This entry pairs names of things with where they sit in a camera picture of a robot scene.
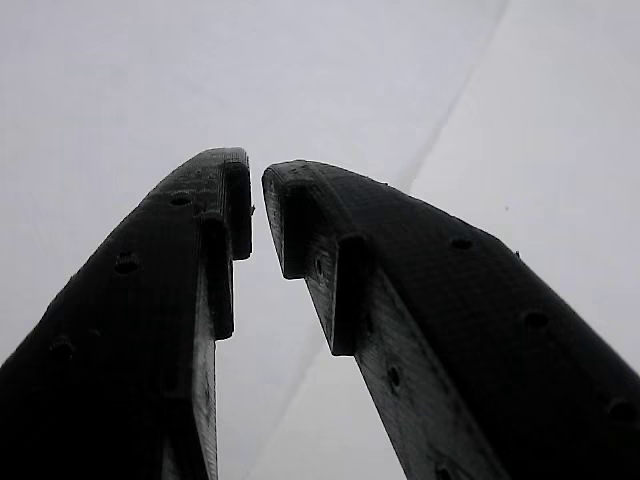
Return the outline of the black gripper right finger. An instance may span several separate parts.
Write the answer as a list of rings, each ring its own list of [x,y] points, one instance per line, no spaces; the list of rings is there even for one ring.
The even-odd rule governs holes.
[[[355,172],[269,166],[282,274],[409,479],[635,479],[639,377],[494,236]]]

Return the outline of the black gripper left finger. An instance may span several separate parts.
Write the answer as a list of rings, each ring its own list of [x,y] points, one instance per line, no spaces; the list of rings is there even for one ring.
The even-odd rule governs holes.
[[[216,478],[215,350],[251,251],[245,150],[164,178],[2,365],[2,477]]]

